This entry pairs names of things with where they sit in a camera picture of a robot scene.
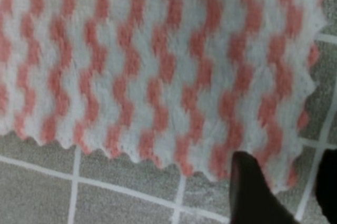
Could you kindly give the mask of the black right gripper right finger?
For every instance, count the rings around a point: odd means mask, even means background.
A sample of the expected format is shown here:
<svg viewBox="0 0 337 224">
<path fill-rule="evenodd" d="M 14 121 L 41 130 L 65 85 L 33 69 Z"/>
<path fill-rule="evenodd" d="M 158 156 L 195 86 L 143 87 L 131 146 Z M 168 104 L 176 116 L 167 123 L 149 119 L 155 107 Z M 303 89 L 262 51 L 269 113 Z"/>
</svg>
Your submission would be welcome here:
<svg viewBox="0 0 337 224">
<path fill-rule="evenodd" d="M 315 197 L 329 223 L 336 223 L 336 149 L 324 151 L 316 175 Z"/>
</svg>

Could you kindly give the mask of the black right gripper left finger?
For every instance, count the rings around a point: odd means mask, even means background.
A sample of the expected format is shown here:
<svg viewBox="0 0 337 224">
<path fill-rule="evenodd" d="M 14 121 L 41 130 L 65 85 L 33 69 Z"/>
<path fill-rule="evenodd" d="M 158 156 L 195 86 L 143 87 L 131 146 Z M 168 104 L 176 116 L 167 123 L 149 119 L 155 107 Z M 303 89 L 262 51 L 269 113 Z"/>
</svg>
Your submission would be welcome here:
<svg viewBox="0 0 337 224">
<path fill-rule="evenodd" d="M 232 156 L 230 223 L 298 223 L 269 189 L 255 157 L 245 151 Z"/>
</svg>

